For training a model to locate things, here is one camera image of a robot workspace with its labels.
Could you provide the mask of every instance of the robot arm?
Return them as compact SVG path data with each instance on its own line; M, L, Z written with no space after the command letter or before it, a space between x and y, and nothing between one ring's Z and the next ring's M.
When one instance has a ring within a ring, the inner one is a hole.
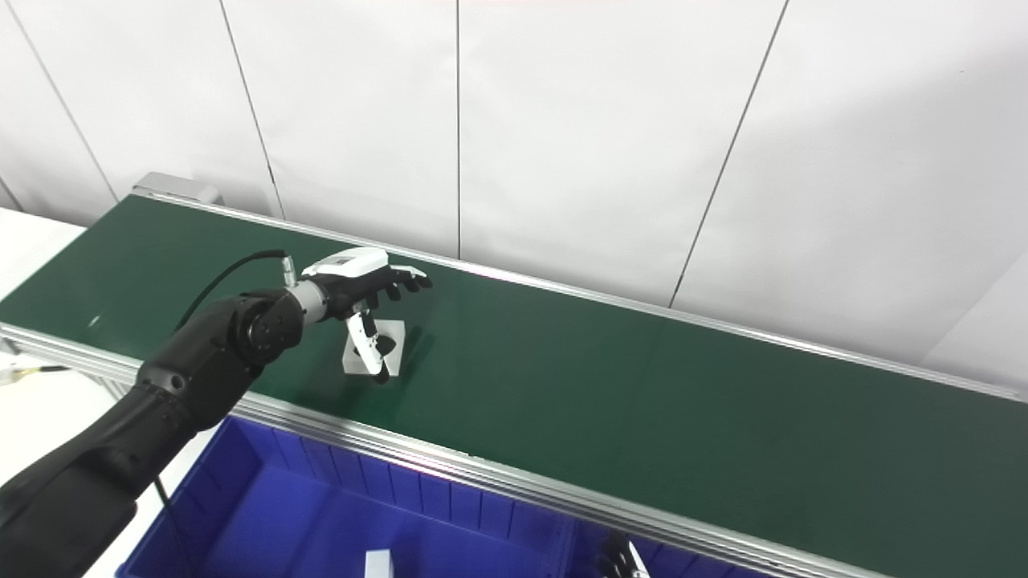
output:
M111 409L0 487L3 575L84 574L133 518L146 486L197 432L228 414L264 366L299 344L304 325L359 319L362 358L373 367L368 305L380 290L399 298L401 284L431 287L421 272L390 266L380 249L352 249L315 263L295 284L217 301L190 319Z

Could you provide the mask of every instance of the white wall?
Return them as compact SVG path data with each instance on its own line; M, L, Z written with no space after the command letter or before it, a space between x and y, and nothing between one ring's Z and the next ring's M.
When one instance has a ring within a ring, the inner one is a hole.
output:
M4 207L70 223L89 224L114 205L6 3L0 4L0 181Z
M794 1L674 306L920 363L1028 248L1025 103L1028 4Z
M728 154L781 9L5 0L0 179L88 223L177 174L1028 392L1028 4L791 0Z

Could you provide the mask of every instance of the white block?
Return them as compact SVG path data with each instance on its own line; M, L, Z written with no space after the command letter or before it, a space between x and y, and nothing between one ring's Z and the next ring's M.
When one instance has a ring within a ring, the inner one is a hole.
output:
M364 578L393 578L393 557L389 550L368 550L364 556Z

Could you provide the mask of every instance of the black cable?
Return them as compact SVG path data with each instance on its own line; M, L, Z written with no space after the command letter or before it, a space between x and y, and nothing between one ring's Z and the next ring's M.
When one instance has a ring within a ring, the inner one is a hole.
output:
M200 291L198 295L196 295L192 303L189 304L189 309L187 309L186 312L182 315L182 319L180 319L179 322L175 325L175 329L172 331L172 333L174 334L179 329L182 329L182 326L185 325L187 321L189 321L189 318L192 317L192 314L196 313L196 309L199 308L200 303L204 302L204 299L206 299L207 296L211 294L211 291L214 291L214 289L218 286L218 284L224 281L226 277L231 275L233 270L249 263L250 261L256 261L258 259L284 259L288 256L289 254L283 251L282 249L258 251L252 255L243 257L242 259L228 265L227 267L225 267L225 270L221 272L221 274L218 277L215 277L214 280L211 281L211 283L208 283L207 287L205 287L204 290ZM45 369L45 368L40 369L40 371L56 371L56 370L57 369ZM175 535L175 542L178 544L179 550L181 550L182 552L182 561L186 566L186 576L191 578L192 563L189 561L189 550L186 549L185 541L182 539L185 533L182 531L182 527L179 526L179 521L178 518L175 517L175 513L172 511L172 501L169 500L168 498L168 492L164 491L164 484L161 483L160 476L157 476L157 478L153 480L153 486L157 490L157 495L160 496L160 503L164 509L164 513L168 515L169 521L171 521L172 534Z
M172 523L172 534L175 536L175 543L178 544L179 551L182 553L182 562L186 567L186 577L192 578L192 563L189 562L189 550L186 549L186 543L182 540L184 533L182 532L182 527L179 526L179 520L175 517L175 513L172 511L172 501L168 498L168 492L164 491L164 484L160 482L160 476L153 480L153 486L157 489L157 496L160 496L160 503L164 508L164 513L168 515L168 520Z
M242 259L228 265L228 267L226 267L225 270L221 272L221 275L215 277L214 281L208 283L207 287L205 287L204 290L200 291L198 295L196 295L196 298L193 299L192 303L190 303L189 309L186 310L186 313L182 314L182 319L180 319L179 322L175 325L175 330L172 331L172 333L178 331L179 329L182 329L182 326L185 325L187 321L189 321L189 318L192 317L192 314L196 313L196 308L198 308L200 303L204 302L204 299L206 299L207 296L211 294L211 291L214 291L214 288L217 287L219 283L224 281L225 278L228 277L233 270L249 263L250 261L256 261L257 259L284 259L287 256L289 255L282 249L271 249L269 251L257 251L256 253L247 257L243 257Z

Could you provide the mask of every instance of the blue plastic bin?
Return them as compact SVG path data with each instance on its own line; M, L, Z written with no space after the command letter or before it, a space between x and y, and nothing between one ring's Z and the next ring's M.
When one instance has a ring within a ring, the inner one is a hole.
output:
M225 420L119 578L597 578L605 530L274 430ZM759 575L633 538L654 578Z

